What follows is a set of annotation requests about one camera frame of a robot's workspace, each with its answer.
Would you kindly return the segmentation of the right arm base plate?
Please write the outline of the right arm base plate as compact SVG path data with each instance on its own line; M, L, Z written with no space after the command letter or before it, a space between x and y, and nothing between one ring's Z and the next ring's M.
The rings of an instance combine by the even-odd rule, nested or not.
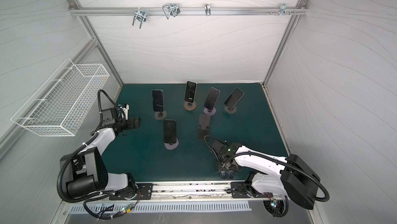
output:
M249 184L244 182L232 182L230 189L226 191L232 198L256 198L258 192Z

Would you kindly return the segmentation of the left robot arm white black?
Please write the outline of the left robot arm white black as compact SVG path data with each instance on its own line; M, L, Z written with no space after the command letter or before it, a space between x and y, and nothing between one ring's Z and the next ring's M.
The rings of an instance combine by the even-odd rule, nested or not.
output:
M63 156L56 182L59 197L69 203L84 201L102 193L125 199L135 197L139 188L133 176L130 173L109 173L102 154L120 132L137 129L140 124L141 118L135 116L99 126L91 133L89 141Z

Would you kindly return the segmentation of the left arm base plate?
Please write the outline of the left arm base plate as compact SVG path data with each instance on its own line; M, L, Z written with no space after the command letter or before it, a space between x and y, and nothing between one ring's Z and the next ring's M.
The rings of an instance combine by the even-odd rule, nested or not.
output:
M150 200L153 192L152 183L136 183L135 191L132 188L124 189L109 197L110 200Z

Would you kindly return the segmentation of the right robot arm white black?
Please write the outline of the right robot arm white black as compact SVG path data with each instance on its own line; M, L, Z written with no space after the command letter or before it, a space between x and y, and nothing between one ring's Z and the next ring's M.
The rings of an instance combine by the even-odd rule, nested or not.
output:
M316 201L330 199L319 176L295 154L272 156L240 143L227 144L218 140L209 145L209 149L216 157L223 179L232 179L242 168L251 169L244 182L231 183L227 192L233 198L264 198L265 207L273 215L283 215L290 200L312 210Z

